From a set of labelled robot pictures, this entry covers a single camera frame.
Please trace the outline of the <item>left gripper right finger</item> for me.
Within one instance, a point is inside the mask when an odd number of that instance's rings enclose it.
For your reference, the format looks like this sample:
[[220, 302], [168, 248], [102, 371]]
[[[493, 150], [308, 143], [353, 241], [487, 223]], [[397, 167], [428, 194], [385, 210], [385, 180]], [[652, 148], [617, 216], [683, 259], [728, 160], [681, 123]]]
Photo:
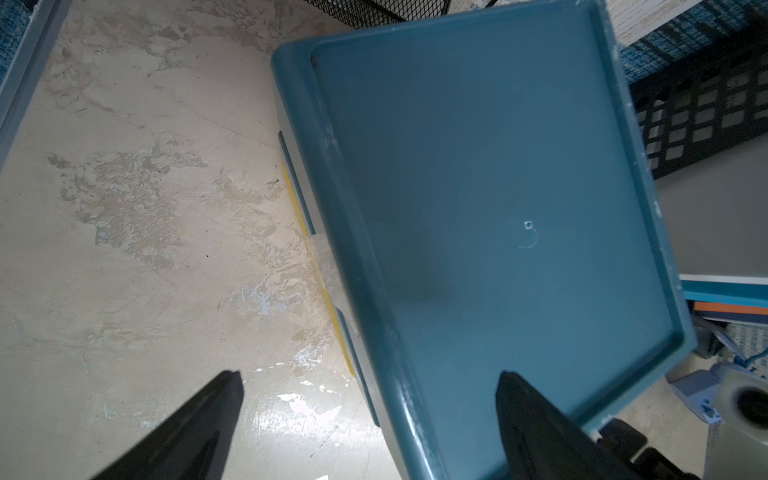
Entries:
[[634, 479], [522, 376], [504, 372], [495, 395], [503, 449], [513, 479]]

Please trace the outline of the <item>teal drawer cabinet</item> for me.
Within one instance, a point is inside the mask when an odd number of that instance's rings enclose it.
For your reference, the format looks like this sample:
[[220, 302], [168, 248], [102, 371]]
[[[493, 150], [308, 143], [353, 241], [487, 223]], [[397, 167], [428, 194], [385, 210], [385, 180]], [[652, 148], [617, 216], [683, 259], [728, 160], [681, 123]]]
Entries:
[[280, 46], [280, 140], [405, 479], [493, 479], [505, 371], [585, 431], [694, 349], [609, 15], [528, 1]]

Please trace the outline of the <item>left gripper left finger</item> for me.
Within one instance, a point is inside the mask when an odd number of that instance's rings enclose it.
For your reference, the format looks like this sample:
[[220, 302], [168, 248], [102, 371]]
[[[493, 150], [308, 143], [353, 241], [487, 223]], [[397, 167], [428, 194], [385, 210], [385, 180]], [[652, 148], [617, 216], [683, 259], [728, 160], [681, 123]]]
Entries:
[[244, 398], [241, 374], [224, 370], [97, 479], [220, 479]]

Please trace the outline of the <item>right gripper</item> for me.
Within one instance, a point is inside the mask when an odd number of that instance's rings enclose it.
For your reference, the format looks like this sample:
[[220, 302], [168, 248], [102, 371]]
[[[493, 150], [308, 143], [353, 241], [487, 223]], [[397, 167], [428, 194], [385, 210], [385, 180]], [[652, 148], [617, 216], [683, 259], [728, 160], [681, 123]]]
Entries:
[[660, 451], [648, 447], [648, 439], [623, 420], [614, 418], [599, 430], [597, 443], [628, 465], [643, 479], [699, 480], [684, 472]]

